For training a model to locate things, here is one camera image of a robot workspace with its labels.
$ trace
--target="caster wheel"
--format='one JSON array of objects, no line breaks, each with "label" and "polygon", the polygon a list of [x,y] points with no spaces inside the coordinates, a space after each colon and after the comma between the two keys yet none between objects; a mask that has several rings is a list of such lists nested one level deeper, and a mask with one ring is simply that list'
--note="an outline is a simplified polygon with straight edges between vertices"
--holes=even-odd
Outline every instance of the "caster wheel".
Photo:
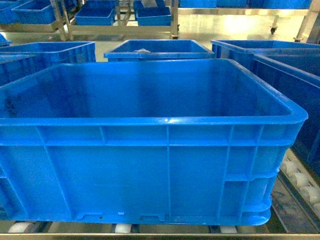
[{"label": "caster wheel", "polygon": [[115,226],[114,232],[115,232],[116,234],[129,234],[129,233],[131,233],[131,227],[132,227],[131,224],[121,224],[121,223],[118,223],[118,224]]},{"label": "caster wheel", "polygon": [[36,226],[31,222],[16,222],[10,227],[8,233],[33,233],[35,228]]},{"label": "caster wheel", "polygon": [[272,34],[272,35],[275,34],[276,30],[277,30],[277,29],[276,29],[275,27],[272,27],[272,28],[270,29],[271,34]]},{"label": "caster wheel", "polygon": [[236,234],[237,228],[235,226],[220,226],[222,234]]}]

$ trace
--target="blue tray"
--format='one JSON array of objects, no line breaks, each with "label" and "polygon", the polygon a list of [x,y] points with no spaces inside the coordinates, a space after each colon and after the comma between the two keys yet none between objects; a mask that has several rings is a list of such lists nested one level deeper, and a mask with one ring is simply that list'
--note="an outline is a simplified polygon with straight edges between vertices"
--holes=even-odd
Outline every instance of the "blue tray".
[{"label": "blue tray", "polygon": [[217,0],[180,0],[179,7],[211,9],[217,7]]},{"label": "blue tray", "polygon": [[48,0],[31,0],[12,9],[22,24],[51,24],[56,20]]},{"label": "blue tray", "polygon": [[217,59],[233,59],[252,70],[255,54],[320,54],[320,45],[276,40],[211,40]]},{"label": "blue tray", "polygon": [[60,64],[0,87],[10,220],[261,225],[307,113],[232,60]]},{"label": "blue tray", "polygon": [[248,0],[217,0],[218,7],[225,8],[243,8],[247,5]]},{"label": "blue tray", "polygon": [[34,42],[0,48],[0,54],[38,56],[41,64],[50,67],[60,63],[88,63],[96,61],[96,44],[90,41]]},{"label": "blue tray", "polygon": [[169,7],[139,8],[136,13],[139,26],[170,26],[171,12]]},{"label": "blue tray", "polygon": [[293,149],[320,176],[320,55],[257,55],[254,59],[256,75],[308,112]]},{"label": "blue tray", "polygon": [[252,8],[308,9],[311,0],[250,0]]},{"label": "blue tray", "polygon": [[12,9],[21,5],[22,2],[0,1],[0,24],[12,24],[18,21],[18,16]]},{"label": "blue tray", "polygon": [[111,26],[114,24],[116,12],[114,0],[89,0],[75,15],[78,25]]},{"label": "blue tray", "polygon": [[214,53],[194,40],[127,40],[104,57],[109,62],[213,59]]}]

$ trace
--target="crate rim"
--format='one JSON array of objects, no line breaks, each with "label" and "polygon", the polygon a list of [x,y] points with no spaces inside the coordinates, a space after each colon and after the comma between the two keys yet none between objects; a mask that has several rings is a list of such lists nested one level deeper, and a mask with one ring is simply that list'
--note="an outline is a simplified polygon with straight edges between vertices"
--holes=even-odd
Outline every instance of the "crate rim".
[{"label": "crate rim", "polygon": [[[297,54],[285,54],[281,56],[299,56]],[[306,56],[319,56],[320,54],[308,54]],[[294,66],[290,66],[288,64],[285,64],[281,61],[274,60],[272,58],[269,58],[269,55],[260,55],[260,54],[255,54],[253,56],[253,60],[262,63],[262,64],[267,64],[268,66],[277,69],[281,72],[286,72],[287,74],[294,75],[295,77],[299,78],[299,80],[303,82],[308,82],[309,84],[315,86],[316,88],[320,89],[320,76],[317,76],[315,74],[309,73],[307,71],[304,71],[302,69],[296,68]],[[301,77],[307,78],[308,81],[300,79]]]},{"label": "crate rim", "polygon": [[[157,52],[113,52],[114,50],[121,48],[123,45],[129,43],[129,42],[171,42],[171,41],[183,41],[183,42],[192,42],[196,45],[198,45],[199,47],[201,47],[204,51],[206,52],[165,52],[165,51],[157,51]],[[108,58],[107,55],[112,56],[112,55],[121,55],[121,57],[126,57],[126,58],[154,58],[154,57],[158,57],[158,55],[160,55],[161,58],[172,58],[172,57],[176,57],[177,54],[179,54],[180,56],[184,56],[184,57],[192,57],[194,54],[201,54],[203,56],[201,57],[206,57],[206,58],[211,58],[213,57],[214,52],[208,48],[206,48],[205,46],[203,46],[202,44],[200,44],[199,42],[197,42],[196,40],[192,40],[192,39],[179,39],[179,40],[172,40],[172,39],[131,39],[131,40],[125,40],[124,42],[122,42],[121,44],[117,45],[116,47],[114,47],[113,49],[111,49],[108,52],[105,52],[103,54],[104,58]]]},{"label": "crate rim", "polygon": [[[89,46],[89,45],[95,45],[96,42],[94,41],[70,41],[70,42],[60,42],[60,41],[55,41],[55,42],[45,42],[45,41],[38,41],[38,42],[30,42],[30,43],[26,43],[26,44],[21,44],[21,45],[32,45],[32,44],[68,44],[68,43],[83,43],[82,45],[78,45],[78,46],[73,46],[70,48],[66,48],[60,51],[19,51],[19,54],[44,54],[44,53],[62,53],[65,51],[69,51],[72,49],[77,49],[80,47],[84,47],[84,46]],[[3,48],[11,48],[11,47],[18,47],[21,45],[14,45],[14,46],[5,46]],[[9,53],[18,53],[18,52],[11,52],[11,51],[1,51],[0,48],[0,54],[9,54]]]},{"label": "crate rim", "polygon": [[30,11],[30,10],[32,10],[32,11],[34,11],[34,12],[41,12],[41,11],[43,11],[43,10],[51,7],[51,4],[49,3],[48,6],[45,6],[45,7],[42,8],[42,9],[18,9],[18,8],[20,8],[21,6],[26,5],[26,4],[28,4],[28,3],[30,3],[30,2],[33,2],[33,1],[38,1],[38,0],[30,0],[30,1],[27,1],[27,2],[25,2],[25,3],[22,3],[21,5],[18,5],[18,6],[16,6],[16,7],[12,8],[12,10],[19,11],[19,12],[25,12],[25,11]]},{"label": "crate rim", "polygon": [[78,12],[76,13],[76,15],[74,15],[74,17],[77,17],[77,18],[91,18],[91,19],[110,18],[110,17],[111,17],[111,14],[112,14],[113,12],[115,12],[115,10],[114,10],[113,8],[107,8],[107,9],[110,9],[110,10],[111,10],[108,16],[79,16],[78,14],[81,13],[81,10],[80,10],[80,11],[78,11]]},{"label": "crate rim", "polygon": [[[231,50],[236,51],[238,53],[242,53],[242,54],[256,54],[256,50],[259,49],[260,53],[278,53],[279,50],[320,50],[320,48],[316,48],[316,47],[311,47],[311,48],[290,48],[290,47],[285,47],[285,48],[245,48],[245,47],[240,47],[240,46],[236,46],[233,44],[230,44],[228,42],[225,41],[251,41],[251,42],[256,42],[256,41],[264,41],[264,42],[282,42],[282,43],[292,43],[292,42],[288,42],[288,41],[281,41],[281,40],[231,40],[231,39],[220,39],[220,40],[211,40],[212,44],[216,44],[218,46],[227,46],[229,47]],[[304,42],[295,42],[295,44],[303,44],[303,45],[310,45],[310,46],[314,46],[315,44],[311,44],[311,43],[304,43]]]},{"label": "crate rim", "polygon": [[[88,118],[0,118],[0,126],[152,126],[152,125],[283,125],[303,123],[308,119],[308,113],[298,104],[287,98],[278,90],[264,82],[261,78],[241,66],[231,59],[184,59],[184,60],[159,60],[143,62],[88,62],[77,63],[80,65],[106,65],[110,68],[126,68],[126,65],[152,65],[157,63],[187,62],[187,61],[224,61],[234,65],[243,74],[247,75],[256,84],[263,88],[265,92],[272,95],[280,105],[290,111],[288,115],[275,116],[182,116],[182,117],[88,117]],[[43,75],[51,70],[64,66],[73,66],[75,64],[62,63],[57,64],[41,71],[20,78],[8,84],[0,86],[0,93],[17,85],[28,81],[31,77]]]},{"label": "crate rim", "polygon": [[18,60],[22,60],[22,59],[32,58],[32,57],[35,57],[36,55],[31,55],[31,54],[30,55],[28,55],[28,54],[17,54],[17,55],[1,54],[0,58],[1,57],[7,57],[7,56],[15,57],[15,59],[4,60],[4,61],[0,60],[0,64],[6,64],[6,63],[11,63],[11,62],[15,62],[15,61],[18,61]]},{"label": "crate rim", "polygon": [[157,18],[157,17],[167,17],[167,16],[171,16],[171,10],[170,7],[166,6],[166,7],[146,7],[146,8],[142,8],[141,10],[148,10],[148,9],[169,9],[170,14],[167,15],[158,15],[158,16],[139,16],[139,11],[137,11],[136,13],[136,17],[140,18],[140,19],[149,19],[149,18]]}]

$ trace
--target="floor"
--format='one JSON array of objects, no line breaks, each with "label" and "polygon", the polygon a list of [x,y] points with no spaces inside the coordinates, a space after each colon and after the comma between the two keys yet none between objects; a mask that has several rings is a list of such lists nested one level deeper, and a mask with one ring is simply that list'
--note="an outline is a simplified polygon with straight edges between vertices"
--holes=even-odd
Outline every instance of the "floor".
[{"label": "floor", "polygon": [[[270,27],[274,18],[272,16],[216,16],[216,15],[181,15],[179,16],[180,39],[193,39],[207,48],[211,48],[210,40],[234,39],[234,40],[284,40],[293,41],[300,28],[303,17],[280,18],[278,29],[274,35],[270,34]],[[42,33],[4,33],[14,45],[31,42],[59,41],[59,34]],[[152,35],[149,39],[168,39],[168,36]],[[126,36],[76,36],[75,41],[95,41],[96,59],[105,62],[103,53],[111,50],[124,40]],[[141,39],[140,36],[130,39]],[[8,232],[12,221],[0,223],[0,233]],[[55,222],[49,229],[51,233],[109,233],[111,225],[108,224],[84,224]],[[144,225],[142,233],[208,233],[206,226],[174,226],[174,225]],[[241,227],[242,233],[264,232],[261,227]]]},{"label": "floor", "polygon": [[[270,27],[274,21],[272,16],[241,16],[241,15],[180,15],[180,39],[193,39],[207,48],[211,48],[212,39],[234,40],[284,40],[293,41],[300,28],[303,17],[283,17],[278,21],[278,29],[274,35],[270,34]],[[14,45],[31,42],[59,41],[59,34],[42,33],[5,33]],[[105,62],[103,53],[113,49],[119,43],[128,39],[168,39],[167,35],[141,36],[75,36],[75,41],[95,41],[96,60]]]}]

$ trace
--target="small blue bin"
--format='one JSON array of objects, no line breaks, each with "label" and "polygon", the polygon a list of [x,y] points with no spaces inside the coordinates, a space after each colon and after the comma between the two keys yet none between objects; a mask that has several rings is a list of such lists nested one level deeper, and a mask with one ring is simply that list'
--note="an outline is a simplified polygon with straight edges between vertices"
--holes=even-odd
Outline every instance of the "small blue bin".
[{"label": "small blue bin", "polygon": [[180,0],[179,7],[213,9],[217,7],[217,0]]},{"label": "small blue bin", "polygon": [[32,55],[0,55],[0,86],[44,69]]},{"label": "small blue bin", "polygon": [[170,26],[171,12],[169,7],[140,8],[136,14],[139,26]]},{"label": "small blue bin", "polygon": [[308,9],[311,0],[250,0],[253,8],[264,9]]},{"label": "small blue bin", "polygon": [[78,25],[111,26],[115,23],[114,0],[89,0],[75,15]]},{"label": "small blue bin", "polygon": [[18,21],[18,16],[12,9],[22,4],[20,1],[0,1],[0,24],[12,24]]},{"label": "small blue bin", "polygon": [[44,66],[60,63],[88,63],[96,61],[94,42],[34,42],[16,46],[1,47],[0,54],[36,55]]},{"label": "small blue bin", "polygon": [[276,40],[211,40],[217,59],[233,59],[252,71],[255,54],[320,54],[320,45]]},{"label": "small blue bin", "polygon": [[248,0],[217,0],[218,7],[224,8],[243,8],[247,5]]},{"label": "small blue bin", "polygon": [[257,55],[254,60],[258,77],[308,112],[293,149],[320,176],[320,55]]},{"label": "small blue bin", "polygon": [[31,0],[12,9],[22,24],[51,24],[56,20],[48,0]]},{"label": "small blue bin", "polygon": [[60,64],[0,103],[0,203],[17,221],[264,224],[308,117],[228,59]]},{"label": "small blue bin", "polygon": [[109,62],[212,59],[214,53],[194,40],[127,40],[104,53]]}]

